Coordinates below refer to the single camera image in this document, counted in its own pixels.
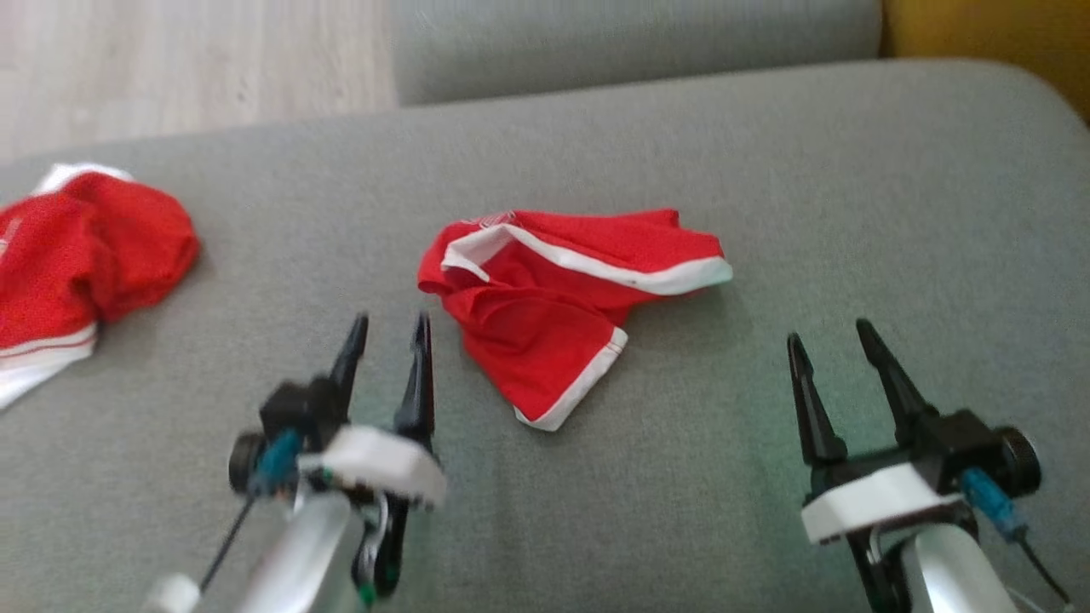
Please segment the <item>right gripper white-banded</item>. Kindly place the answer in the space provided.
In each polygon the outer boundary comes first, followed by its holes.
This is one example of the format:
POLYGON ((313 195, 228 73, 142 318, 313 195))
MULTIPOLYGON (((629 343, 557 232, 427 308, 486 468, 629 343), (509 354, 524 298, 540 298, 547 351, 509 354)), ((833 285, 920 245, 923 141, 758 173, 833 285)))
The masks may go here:
MULTIPOLYGON (((938 409, 868 318, 857 318, 856 330, 882 381, 897 445, 923 450, 921 426, 938 409)), ((821 468, 845 461, 846 443, 829 423, 812 361, 795 332, 787 353, 803 462, 821 468)), ((971 510, 961 494, 941 494, 927 484, 911 462, 894 462, 813 494, 800 516, 814 546, 847 543, 872 612, 971 610, 971 510)))

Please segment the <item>left gripper white-banded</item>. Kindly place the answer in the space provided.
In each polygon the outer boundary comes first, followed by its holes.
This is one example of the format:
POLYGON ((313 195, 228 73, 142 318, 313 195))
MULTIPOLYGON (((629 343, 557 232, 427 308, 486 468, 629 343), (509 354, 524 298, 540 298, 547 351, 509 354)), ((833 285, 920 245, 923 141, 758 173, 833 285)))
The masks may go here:
MULTIPOLYGON (((364 354, 370 315, 359 312, 330 370, 335 411, 349 419, 350 402, 364 354)), ((377 512, 364 524, 352 570, 366 597, 393 596, 404 566, 404 534, 409 512, 439 508, 446 503, 447 477, 433 457, 433 345, 431 318, 421 312, 411 341, 413 364, 404 399, 393 414, 393 431, 377 426, 344 426, 326 450, 296 459, 300 474, 344 494, 370 493, 363 507, 377 512)))

